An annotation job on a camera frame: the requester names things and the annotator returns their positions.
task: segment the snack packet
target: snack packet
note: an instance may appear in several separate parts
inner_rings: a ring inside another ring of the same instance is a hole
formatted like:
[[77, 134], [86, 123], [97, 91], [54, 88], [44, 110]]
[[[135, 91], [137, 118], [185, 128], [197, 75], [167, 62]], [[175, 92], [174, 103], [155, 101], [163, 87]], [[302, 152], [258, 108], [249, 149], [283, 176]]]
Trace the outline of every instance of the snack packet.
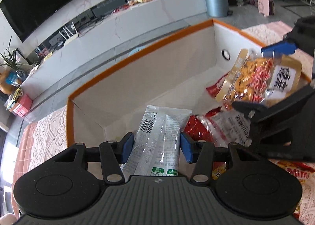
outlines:
[[[209, 118], [221, 111], [221, 107], [209, 111], [205, 117]], [[194, 141], [204, 140], [213, 143], [211, 133], [204, 127], [198, 118], [199, 116], [190, 116], [184, 132], [187, 133]]]
[[133, 6], [138, 3], [136, 0], [128, 0], [127, 2], [128, 2], [128, 5], [130, 6]]
[[148, 105], [127, 163], [121, 166], [125, 180], [130, 175], [176, 176], [180, 132], [192, 110]]
[[295, 209], [293, 216], [297, 219], [300, 219], [304, 224], [306, 224], [306, 221], [308, 219], [304, 219], [303, 217], [300, 217], [302, 214], [301, 212], [307, 212], [312, 210], [307, 210], [308, 207], [311, 208], [311, 205], [308, 203], [311, 203], [314, 201], [312, 197], [314, 198], [314, 182], [315, 182], [315, 169], [312, 167], [314, 164], [307, 164], [302, 162], [290, 162], [285, 160], [274, 160], [270, 159], [269, 161], [273, 162], [277, 166], [283, 168], [290, 174], [292, 174], [294, 177], [296, 177], [301, 185], [302, 185], [302, 198], [300, 203], [298, 204], [297, 208]]
[[216, 169], [213, 169], [212, 170], [212, 179], [214, 180], [217, 180], [219, 178], [219, 176], [221, 174], [223, 174], [224, 172], [226, 172], [226, 165], [225, 165], [225, 162], [224, 164], [222, 164], [221, 166], [219, 166], [218, 168]]
[[242, 49], [215, 98], [271, 106], [296, 90], [301, 71], [302, 64], [289, 56], [254, 56]]
[[198, 116], [198, 119], [210, 132], [216, 147], [227, 147], [229, 143], [244, 145], [248, 138], [250, 121], [234, 109], [214, 116]]

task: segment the white lace blanket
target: white lace blanket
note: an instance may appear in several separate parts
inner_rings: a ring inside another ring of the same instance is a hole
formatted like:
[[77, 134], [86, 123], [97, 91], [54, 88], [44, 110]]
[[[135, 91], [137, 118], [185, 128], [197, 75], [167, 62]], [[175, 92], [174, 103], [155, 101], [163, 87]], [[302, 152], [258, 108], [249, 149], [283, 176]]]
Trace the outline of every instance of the white lace blanket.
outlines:
[[[271, 22], [268, 24], [261, 24], [242, 31], [260, 40], [266, 45], [272, 45], [282, 40], [284, 34], [290, 32], [291, 27], [281, 21]], [[302, 72], [312, 77], [313, 57], [306, 54], [305, 52], [297, 49], [294, 54], [291, 55], [293, 58], [299, 60], [302, 63]]]
[[38, 121], [29, 171], [67, 148], [66, 110], [67, 106], [64, 106]]

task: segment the gray floor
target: gray floor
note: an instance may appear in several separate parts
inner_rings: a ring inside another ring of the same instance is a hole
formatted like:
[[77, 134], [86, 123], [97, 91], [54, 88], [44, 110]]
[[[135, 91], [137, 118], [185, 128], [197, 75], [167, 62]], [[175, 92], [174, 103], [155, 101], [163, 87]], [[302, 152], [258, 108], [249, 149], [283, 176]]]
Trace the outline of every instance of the gray floor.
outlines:
[[[241, 7], [231, 7], [233, 15], [220, 18], [220, 20], [239, 29], [248, 28], [258, 24], [270, 23], [273, 21], [283, 21], [293, 27], [294, 22], [297, 19], [311, 15], [311, 8], [301, 5], [303, 5], [303, 2], [298, 0], [275, 0], [275, 15], [270, 17], [264, 17], [259, 14], [255, 6], [245, 5]], [[7, 134], [6, 142], [18, 146], [24, 128], [28, 123], [38, 121], [51, 112], [66, 105], [68, 96], [74, 90], [95, 77], [97, 74], [128, 57], [129, 52], [135, 47], [152, 43], [180, 29], [198, 24], [207, 19], [209, 19], [209, 17], [206, 13], [204, 13], [162, 26], [116, 46], [115, 48], [84, 64], [80, 68], [71, 72], [69, 75], [65, 76], [35, 99], [31, 111], [24, 119], [16, 117], [9, 133]], [[110, 60], [106, 60], [106, 57], [108, 57], [106, 54], [108, 54], [108, 52], [113, 52], [115, 57]]]

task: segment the metal screw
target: metal screw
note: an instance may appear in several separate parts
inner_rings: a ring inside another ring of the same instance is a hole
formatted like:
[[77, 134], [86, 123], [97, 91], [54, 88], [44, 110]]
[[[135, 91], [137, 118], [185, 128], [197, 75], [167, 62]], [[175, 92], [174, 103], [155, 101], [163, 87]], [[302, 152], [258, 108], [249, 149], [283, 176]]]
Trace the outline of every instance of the metal screw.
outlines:
[[251, 119], [253, 116], [255, 115], [255, 110], [251, 110], [249, 113], [248, 113], [248, 117]]
[[111, 175], [107, 176], [106, 179], [109, 182], [119, 182], [119, 181], [121, 181], [122, 176], [120, 176], [119, 174], [111, 174]]
[[313, 89], [315, 89], [315, 79], [312, 79], [310, 85], [311, 85], [311, 87], [312, 87]]
[[208, 176], [206, 176], [205, 174], [197, 174], [193, 177], [195, 182], [206, 182], [207, 180], [209, 180]]
[[246, 148], [248, 148], [251, 144], [252, 144], [252, 139], [251, 139], [251, 138], [248, 138], [248, 139], [244, 142], [244, 146], [245, 146]]

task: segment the plant leaf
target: plant leaf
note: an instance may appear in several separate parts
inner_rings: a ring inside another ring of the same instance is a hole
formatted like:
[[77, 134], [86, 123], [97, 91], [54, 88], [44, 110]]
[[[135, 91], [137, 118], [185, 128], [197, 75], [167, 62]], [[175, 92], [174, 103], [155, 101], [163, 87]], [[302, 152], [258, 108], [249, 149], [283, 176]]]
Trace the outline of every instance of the plant leaf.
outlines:
[[14, 58], [14, 63], [16, 65], [16, 67], [18, 68], [18, 63], [17, 63], [17, 60], [16, 60], [16, 51], [17, 51], [17, 48], [15, 48], [14, 51], [13, 51], [13, 58]]
[[12, 68], [12, 66], [10, 64], [7, 64], [7, 63], [4, 63], [4, 64], [1, 64], [0, 66], [3, 66], [3, 65], [7, 65], [9, 66], [10, 68]]
[[10, 53], [9, 49], [6, 48], [6, 50], [9, 53], [9, 60], [12, 61], [12, 54]]
[[5, 57], [2, 53], [0, 53], [0, 54], [1, 54], [2, 59], [3, 59], [4, 62], [6, 62], [6, 63], [9, 63], [9, 62], [10, 62], [10, 61], [8, 60], [8, 58]]
[[10, 49], [11, 40], [12, 40], [12, 36], [10, 37], [9, 47], [8, 47], [8, 49]]

